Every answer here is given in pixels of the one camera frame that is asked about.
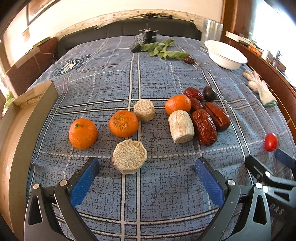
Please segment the red cherry tomato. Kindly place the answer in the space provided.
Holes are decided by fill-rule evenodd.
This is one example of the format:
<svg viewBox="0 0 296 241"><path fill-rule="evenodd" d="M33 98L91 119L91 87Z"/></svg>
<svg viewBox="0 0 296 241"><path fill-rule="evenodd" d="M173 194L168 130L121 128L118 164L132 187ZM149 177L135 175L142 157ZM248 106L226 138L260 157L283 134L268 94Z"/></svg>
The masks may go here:
<svg viewBox="0 0 296 241"><path fill-rule="evenodd" d="M267 134L267 136L265 137L264 146L268 152L273 152L274 150L276 150L278 146L278 138L275 133Z"/></svg>

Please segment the large red date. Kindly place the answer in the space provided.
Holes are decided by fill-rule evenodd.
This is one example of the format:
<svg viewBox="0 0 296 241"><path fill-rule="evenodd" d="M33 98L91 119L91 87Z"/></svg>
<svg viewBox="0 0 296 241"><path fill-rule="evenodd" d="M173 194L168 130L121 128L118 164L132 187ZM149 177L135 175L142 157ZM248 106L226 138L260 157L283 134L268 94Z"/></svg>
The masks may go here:
<svg viewBox="0 0 296 241"><path fill-rule="evenodd" d="M206 102L204 104L204 109L212 118L217 132L224 132L230 125L229 115L224 109L213 102Z"/></svg>

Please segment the large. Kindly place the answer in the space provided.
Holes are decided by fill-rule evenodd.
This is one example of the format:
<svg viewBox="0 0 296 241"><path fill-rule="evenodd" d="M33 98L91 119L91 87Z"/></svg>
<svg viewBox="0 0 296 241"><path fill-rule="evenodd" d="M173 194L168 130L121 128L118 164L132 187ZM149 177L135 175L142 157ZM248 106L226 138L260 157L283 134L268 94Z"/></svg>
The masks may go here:
<svg viewBox="0 0 296 241"><path fill-rule="evenodd" d="M191 119L201 145L210 146L217 141L216 126L204 109L194 111Z"/></svg>

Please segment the orange mandarin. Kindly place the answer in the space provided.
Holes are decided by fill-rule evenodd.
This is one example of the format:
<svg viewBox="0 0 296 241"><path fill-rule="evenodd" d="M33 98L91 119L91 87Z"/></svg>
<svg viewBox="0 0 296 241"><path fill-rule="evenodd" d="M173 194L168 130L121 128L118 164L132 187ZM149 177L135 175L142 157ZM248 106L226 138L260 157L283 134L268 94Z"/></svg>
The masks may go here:
<svg viewBox="0 0 296 241"><path fill-rule="evenodd" d="M189 97L184 94L173 96L169 98L165 103L165 111L167 115L170 115L177 110L189 112L191 110L191 107L192 104Z"/></svg>
<svg viewBox="0 0 296 241"><path fill-rule="evenodd" d="M86 118L75 120L69 128L69 141L79 150L90 148L97 140L98 130L95 124Z"/></svg>
<svg viewBox="0 0 296 241"><path fill-rule="evenodd" d="M114 113L108 123L111 132L120 138L129 138L138 131L137 116L128 110Z"/></svg>

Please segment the hexagonal sugarcane piece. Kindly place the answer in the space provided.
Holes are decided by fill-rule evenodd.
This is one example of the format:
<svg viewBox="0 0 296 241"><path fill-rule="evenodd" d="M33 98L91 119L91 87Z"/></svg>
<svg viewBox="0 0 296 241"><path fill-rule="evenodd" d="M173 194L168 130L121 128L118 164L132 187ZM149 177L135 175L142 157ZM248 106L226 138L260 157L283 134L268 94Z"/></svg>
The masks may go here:
<svg viewBox="0 0 296 241"><path fill-rule="evenodd" d="M142 142L124 140L116 145L112 164L123 175L135 174L147 160L147 150Z"/></svg>

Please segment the dark purple plum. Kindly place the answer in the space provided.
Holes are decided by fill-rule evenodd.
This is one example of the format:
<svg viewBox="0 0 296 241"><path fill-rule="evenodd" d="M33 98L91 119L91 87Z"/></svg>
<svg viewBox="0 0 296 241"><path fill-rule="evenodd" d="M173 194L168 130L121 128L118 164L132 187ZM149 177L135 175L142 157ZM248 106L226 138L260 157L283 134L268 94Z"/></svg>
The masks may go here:
<svg viewBox="0 0 296 241"><path fill-rule="evenodd" d="M214 101L218 98L216 91L211 86L205 86L203 96L206 101Z"/></svg>

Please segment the long sugarcane piece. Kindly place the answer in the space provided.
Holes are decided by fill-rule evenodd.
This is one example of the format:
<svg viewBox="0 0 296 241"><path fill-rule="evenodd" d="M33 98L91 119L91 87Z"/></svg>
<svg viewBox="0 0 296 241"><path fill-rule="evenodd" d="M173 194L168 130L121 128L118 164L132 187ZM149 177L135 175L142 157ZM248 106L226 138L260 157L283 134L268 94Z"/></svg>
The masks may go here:
<svg viewBox="0 0 296 241"><path fill-rule="evenodd" d="M176 144L191 141L195 131L189 114L184 110L177 110L168 118L171 137Z"/></svg>

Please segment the wrinkled red date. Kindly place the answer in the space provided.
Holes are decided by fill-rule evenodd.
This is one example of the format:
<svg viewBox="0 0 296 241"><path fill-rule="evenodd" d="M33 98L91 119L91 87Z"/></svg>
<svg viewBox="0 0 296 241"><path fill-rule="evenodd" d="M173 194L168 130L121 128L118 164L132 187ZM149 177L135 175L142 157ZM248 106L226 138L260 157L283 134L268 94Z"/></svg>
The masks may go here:
<svg viewBox="0 0 296 241"><path fill-rule="evenodd" d="M204 100L203 93L201 93L199 90L192 88L192 87L186 88L184 91L184 95L186 95L189 98L195 98L198 101Z"/></svg>

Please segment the small round sugarcane piece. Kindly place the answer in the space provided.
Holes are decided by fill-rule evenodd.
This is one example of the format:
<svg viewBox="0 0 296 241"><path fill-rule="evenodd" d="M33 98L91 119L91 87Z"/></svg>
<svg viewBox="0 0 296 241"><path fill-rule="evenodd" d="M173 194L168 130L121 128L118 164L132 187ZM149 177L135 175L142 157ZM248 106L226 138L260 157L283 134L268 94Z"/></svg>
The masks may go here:
<svg viewBox="0 0 296 241"><path fill-rule="evenodd" d="M155 109L151 100L138 100L133 106L133 111L140 121L148 122L155 116Z"/></svg>

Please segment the small red date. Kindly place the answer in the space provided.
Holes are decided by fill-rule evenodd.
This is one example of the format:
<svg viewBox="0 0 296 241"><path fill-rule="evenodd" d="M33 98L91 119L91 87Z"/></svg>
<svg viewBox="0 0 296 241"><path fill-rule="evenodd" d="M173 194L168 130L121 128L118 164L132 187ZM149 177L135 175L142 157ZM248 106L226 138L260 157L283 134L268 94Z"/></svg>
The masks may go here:
<svg viewBox="0 0 296 241"><path fill-rule="evenodd" d="M201 104L201 102L199 100L197 100L194 97L189 97L190 101L191 101L191 110L190 113L195 112L198 109L203 109L203 104Z"/></svg>

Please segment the white work glove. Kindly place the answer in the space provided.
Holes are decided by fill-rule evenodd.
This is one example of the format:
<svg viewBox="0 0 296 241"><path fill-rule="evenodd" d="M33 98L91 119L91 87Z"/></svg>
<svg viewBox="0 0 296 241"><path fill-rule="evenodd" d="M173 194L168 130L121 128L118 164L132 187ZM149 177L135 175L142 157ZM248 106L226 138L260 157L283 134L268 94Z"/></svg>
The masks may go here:
<svg viewBox="0 0 296 241"><path fill-rule="evenodd" d="M247 85L253 92L258 93L260 101L263 106L276 106L278 101L270 92L264 80L261 80L255 71L244 70L243 77L248 80Z"/></svg>

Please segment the wooden side cabinet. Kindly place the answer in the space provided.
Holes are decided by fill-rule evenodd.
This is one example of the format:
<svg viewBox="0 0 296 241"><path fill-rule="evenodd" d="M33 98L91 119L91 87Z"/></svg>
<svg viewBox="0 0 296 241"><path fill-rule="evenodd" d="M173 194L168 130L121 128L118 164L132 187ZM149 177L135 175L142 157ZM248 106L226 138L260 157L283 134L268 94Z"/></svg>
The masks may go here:
<svg viewBox="0 0 296 241"><path fill-rule="evenodd" d="M229 32L222 34L221 40L241 51L248 59L248 66L256 71L261 79L265 80L274 97L278 99L278 105L283 114L295 121L295 88L275 69L272 65L262 59L258 54L251 51L243 44L234 40L235 35Z"/></svg>

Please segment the cardboard tray box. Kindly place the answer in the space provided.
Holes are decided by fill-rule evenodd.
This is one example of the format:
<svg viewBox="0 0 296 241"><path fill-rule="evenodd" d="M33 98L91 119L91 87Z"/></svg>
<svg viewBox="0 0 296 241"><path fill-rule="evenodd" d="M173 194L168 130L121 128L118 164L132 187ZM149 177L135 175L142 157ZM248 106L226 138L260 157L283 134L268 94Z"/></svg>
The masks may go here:
<svg viewBox="0 0 296 241"><path fill-rule="evenodd" d="M1 215L19 240L32 154L57 97L51 80L37 84L16 98L1 119Z"/></svg>

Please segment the white bowl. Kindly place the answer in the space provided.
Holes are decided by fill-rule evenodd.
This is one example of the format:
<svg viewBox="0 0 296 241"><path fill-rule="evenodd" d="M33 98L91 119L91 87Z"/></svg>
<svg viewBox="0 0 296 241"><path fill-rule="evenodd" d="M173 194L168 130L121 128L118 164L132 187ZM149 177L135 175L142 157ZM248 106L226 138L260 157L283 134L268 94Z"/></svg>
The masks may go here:
<svg viewBox="0 0 296 241"><path fill-rule="evenodd" d="M210 59L222 68L236 70L248 62L244 54L231 45L214 40L207 40L204 44Z"/></svg>

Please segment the red date near leaves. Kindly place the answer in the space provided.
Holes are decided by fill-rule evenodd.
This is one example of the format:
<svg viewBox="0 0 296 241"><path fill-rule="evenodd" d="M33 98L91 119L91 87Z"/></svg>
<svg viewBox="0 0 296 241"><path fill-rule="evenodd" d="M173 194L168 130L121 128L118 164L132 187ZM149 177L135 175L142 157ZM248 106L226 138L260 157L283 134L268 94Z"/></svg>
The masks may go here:
<svg viewBox="0 0 296 241"><path fill-rule="evenodd" d="M191 58L190 56L187 56L184 58L184 62L188 63L188 64L194 64L195 60L193 58Z"/></svg>

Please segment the patterned blanket pile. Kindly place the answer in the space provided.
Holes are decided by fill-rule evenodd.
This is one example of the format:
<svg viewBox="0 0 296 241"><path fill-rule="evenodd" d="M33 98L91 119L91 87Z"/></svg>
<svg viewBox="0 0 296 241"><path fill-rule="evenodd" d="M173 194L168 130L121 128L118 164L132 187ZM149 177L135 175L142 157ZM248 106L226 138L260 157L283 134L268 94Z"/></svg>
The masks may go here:
<svg viewBox="0 0 296 241"><path fill-rule="evenodd" d="M14 100L15 100L15 98L13 96L13 93L9 90L6 94L6 102L5 102L4 108L3 108L3 115L6 113L9 106L13 103Z"/></svg>

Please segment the blue plaid tablecloth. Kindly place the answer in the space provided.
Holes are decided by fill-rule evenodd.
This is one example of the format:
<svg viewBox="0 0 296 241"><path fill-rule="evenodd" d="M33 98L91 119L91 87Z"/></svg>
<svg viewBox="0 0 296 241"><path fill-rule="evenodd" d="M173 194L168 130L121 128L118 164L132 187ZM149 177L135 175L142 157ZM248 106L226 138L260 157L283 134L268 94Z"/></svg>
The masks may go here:
<svg viewBox="0 0 296 241"><path fill-rule="evenodd" d="M133 53L136 37L83 43L36 80L58 92L31 158L26 192L69 179L93 156L100 170L77 207L99 240L196 240L218 207L195 173L203 157L227 179L253 185L252 155L274 175L292 172L264 147L269 133L295 154L277 106L264 106L241 66L226 70L197 40L159 38L192 63Z"/></svg>

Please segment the green leafy vegetable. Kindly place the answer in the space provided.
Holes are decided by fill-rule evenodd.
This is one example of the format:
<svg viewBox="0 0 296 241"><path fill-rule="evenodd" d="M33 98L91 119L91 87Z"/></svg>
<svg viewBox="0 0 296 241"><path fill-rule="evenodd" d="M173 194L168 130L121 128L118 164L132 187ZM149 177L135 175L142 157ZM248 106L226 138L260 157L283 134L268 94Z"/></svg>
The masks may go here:
<svg viewBox="0 0 296 241"><path fill-rule="evenodd" d="M151 57L158 56L164 60L184 60L185 58L190 57L190 53L187 52L167 50L168 47L172 47L174 45L174 42L174 39L167 39L165 42L141 44L140 50L142 52L147 52L147 54Z"/></svg>

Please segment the black binder clip box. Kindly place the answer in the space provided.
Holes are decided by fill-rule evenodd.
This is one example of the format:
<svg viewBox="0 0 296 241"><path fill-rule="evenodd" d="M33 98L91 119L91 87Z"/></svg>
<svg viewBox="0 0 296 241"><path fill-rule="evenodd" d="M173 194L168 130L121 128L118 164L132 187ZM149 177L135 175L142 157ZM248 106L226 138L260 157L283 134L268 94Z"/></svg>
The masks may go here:
<svg viewBox="0 0 296 241"><path fill-rule="evenodd" d="M157 41L157 30L151 30L149 24L146 24L145 29L140 31L140 34L135 37L138 44L150 44Z"/></svg>

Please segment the small black device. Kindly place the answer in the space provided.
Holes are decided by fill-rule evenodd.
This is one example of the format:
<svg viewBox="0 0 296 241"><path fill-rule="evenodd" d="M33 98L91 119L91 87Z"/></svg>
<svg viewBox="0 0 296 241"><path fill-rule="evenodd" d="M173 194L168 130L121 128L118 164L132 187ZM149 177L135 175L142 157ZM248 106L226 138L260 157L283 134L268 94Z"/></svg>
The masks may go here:
<svg viewBox="0 0 296 241"><path fill-rule="evenodd" d="M134 43L133 46L131 47L131 52L132 53L139 53L141 52L141 44L139 43Z"/></svg>

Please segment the black leather sofa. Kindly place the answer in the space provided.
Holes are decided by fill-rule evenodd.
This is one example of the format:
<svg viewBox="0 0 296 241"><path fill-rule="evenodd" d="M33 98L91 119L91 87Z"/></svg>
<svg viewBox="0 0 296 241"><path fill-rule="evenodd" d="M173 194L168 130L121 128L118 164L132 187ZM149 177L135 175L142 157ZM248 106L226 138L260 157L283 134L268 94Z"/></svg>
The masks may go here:
<svg viewBox="0 0 296 241"><path fill-rule="evenodd" d="M62 37L57 46L57 58L61 58L77 45L95 40L138 35L141 30L149 27L158 34L170 37L186 37L201 40L201 31L191 21L178 19L126 19L116 21L103 27L89 27Z"/></svg>

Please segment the framed horse painting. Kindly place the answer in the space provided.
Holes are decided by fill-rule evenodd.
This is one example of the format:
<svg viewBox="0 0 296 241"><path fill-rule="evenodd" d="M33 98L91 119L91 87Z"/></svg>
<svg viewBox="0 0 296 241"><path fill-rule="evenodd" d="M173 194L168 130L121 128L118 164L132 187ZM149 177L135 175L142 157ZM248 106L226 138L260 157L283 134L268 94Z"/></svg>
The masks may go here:
<svg viewBox="0 0 296 241"><path fill-rule="evenodd" d="M31 0L26 6L27 26L60 0Z"/></svg>

